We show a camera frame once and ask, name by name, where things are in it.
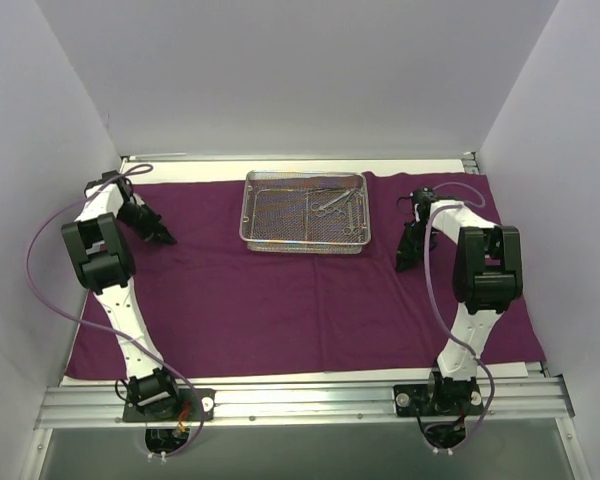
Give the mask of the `purple cloth wrap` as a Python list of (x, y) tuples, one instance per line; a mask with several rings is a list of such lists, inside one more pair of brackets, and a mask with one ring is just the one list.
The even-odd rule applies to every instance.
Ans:
[[(239, 236), (240, 181), (141, 185), (176, 238), (152, 245), (127, 232), (137, 301), (165, 361), (191, 378), (431, 367), (446, 337), (425, 269), (395, 270), (405, 216), (396, 200), (440, 186), (460, 199), (491, 192), (483, 176), (367, 178), (370, 243), (358, 255), (253, 252)], [(454, 244), (431, 254), (435, 301), (453, 323)]]

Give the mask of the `silver surgical forceps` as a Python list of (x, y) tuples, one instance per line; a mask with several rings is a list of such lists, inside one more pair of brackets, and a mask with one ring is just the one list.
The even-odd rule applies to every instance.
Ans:
[(326, 208), (328, 214), (343, 215), (343, 208), (354, 199), (356, 192), (349, 190), (341, 194), (339, 197), (333, 200), (333, 202)]

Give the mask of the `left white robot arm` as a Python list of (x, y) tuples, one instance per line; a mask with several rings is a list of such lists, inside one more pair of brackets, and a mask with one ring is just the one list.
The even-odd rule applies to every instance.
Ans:
[(174, 245), (176, 240), (132, 182), (115, 171), (88, 183), (85, 197), (76, 219), (61, 227), (71, 264), (116, 331), (126, 365), (126, 403), (170, 419), (180, 411), (182, 395), (144, 322), (134, 286), (135, 260), (120, 226), (147, 243)]

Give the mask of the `silver surgical scissors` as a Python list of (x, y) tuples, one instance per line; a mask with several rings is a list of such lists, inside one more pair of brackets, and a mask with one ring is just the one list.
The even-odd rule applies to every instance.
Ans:
[(323, 203), (313, 203), (310, 205), (310, 211), (314, 213), (317, 217), (324, 217), (333, 213), (336, 210), (337, 205), (348, 199), (352, 193), (352, 190), (344, 190), (339, 195), (334, 198), (329, 199)]

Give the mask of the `metal mesh instrument tray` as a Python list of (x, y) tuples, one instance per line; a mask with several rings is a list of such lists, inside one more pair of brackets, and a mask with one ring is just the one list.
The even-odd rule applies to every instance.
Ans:
[[(313, 203), (323, 203), (344, 190), (356, 196), (357, 235), (346, 236), (343, 215), (317, 217)], [(371, 241), (371, 215), (366, 178), (350, 172), (251, 171), (247, 174), (241, 208), (240, 238), (252, 251), (355, 255)]]

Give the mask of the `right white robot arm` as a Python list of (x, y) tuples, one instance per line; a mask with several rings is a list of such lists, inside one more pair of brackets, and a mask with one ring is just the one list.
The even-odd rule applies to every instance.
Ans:
[[(429, 300), (447, 343), (436, 360), (441, 377), (425, 386), (424, 400), (433, 411), (444, 413), (460, 400), (454, 381), (476, 376), (493, 327), (522, 295), (520, 232), (483, 218), (460, 200), (425, 191), (409, 200), (413, 219), (404, 225), (395, 269), (425, 268)], [(457, 310), (451, 327), (442, 320), (433, 292), (430, 253), (436, 234), (456, 246), (452, 291)]]

